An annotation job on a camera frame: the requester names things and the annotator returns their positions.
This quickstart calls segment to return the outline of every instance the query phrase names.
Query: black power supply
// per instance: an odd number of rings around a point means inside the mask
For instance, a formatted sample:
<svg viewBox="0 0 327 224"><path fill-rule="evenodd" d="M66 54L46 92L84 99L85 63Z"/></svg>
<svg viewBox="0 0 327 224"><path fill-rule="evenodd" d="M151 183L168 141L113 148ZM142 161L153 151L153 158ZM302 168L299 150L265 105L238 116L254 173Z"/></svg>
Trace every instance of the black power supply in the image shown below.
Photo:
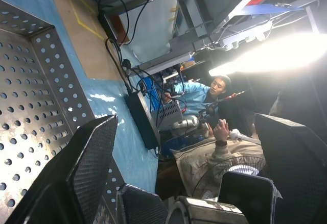
<svg viewBox="0 0 327 224"><path fill-rule="evenodd" d="M125 97L126 104L147 149L160 146L160 134L141 92Z"/></svg>

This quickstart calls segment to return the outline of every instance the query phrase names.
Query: bright light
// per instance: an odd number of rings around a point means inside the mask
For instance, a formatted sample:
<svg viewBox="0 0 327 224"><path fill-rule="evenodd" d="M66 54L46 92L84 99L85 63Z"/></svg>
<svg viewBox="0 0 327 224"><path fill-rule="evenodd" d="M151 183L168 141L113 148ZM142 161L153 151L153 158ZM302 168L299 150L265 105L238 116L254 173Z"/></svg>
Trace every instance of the bright light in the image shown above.
<svg viewBox="0 0 327 224"><path fill-rule="evenodd" d="M265 42L235 61L209 71L211 76L233 72L267 72L303 67L327 51L327 35L303 33Z"/></svg>

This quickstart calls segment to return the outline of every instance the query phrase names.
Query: electric fan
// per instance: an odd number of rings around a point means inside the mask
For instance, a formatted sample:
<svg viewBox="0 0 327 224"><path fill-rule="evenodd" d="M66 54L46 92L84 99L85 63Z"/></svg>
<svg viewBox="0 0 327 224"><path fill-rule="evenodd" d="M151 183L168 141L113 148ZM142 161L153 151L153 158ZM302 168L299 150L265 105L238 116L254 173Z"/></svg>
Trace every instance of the electric fan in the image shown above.
<svg viewBox="0 0 327 224"><path fill-rule="evenodd" d="M224 160L207 170L196 185L192 197L201 200L215 198L219 194L221 179L225 172L232 171L257 176L265 164L264 158L253 156Z"/></svg>

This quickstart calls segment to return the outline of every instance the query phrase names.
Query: blue floor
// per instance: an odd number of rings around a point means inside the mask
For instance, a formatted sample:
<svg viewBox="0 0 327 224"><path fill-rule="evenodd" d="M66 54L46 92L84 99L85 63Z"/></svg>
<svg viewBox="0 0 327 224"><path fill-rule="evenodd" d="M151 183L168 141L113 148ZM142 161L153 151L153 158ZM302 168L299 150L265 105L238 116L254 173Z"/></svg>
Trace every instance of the blue floor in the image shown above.
<svg viewBox="0 0 327 224"><path fill-rule="evenodd" d="M147 191L154 191L157 157L143 144L138 129L123 99L123 82L88 79L78 60L71 40L57 11L54 0L4 0L55 25L61 42L96 117L117 114L119 126L113 157L125 182ZM133 57L125 50L124 58Z"/></svg>

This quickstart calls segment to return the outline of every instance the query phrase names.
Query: blue jacket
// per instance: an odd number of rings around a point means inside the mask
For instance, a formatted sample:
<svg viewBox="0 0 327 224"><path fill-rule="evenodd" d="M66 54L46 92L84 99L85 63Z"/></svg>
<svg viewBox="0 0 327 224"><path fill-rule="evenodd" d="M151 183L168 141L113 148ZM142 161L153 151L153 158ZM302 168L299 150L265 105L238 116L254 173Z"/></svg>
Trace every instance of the blue jacket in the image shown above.
<svg viewBox="0 0 327 224"><path fill-rule="evenodd" d="M184 116L193 114L195 116L199 116L199 111L205 108L205 105L209 105L210 103L203 103L207 92L210 90L210 87L207 87L200 83L195 82L186 82L185 85L185 94L184 97L186 99L186 103L188 109ZM182 93L183 85L179 83L178 85L174 86L176 93Z"/></svg>

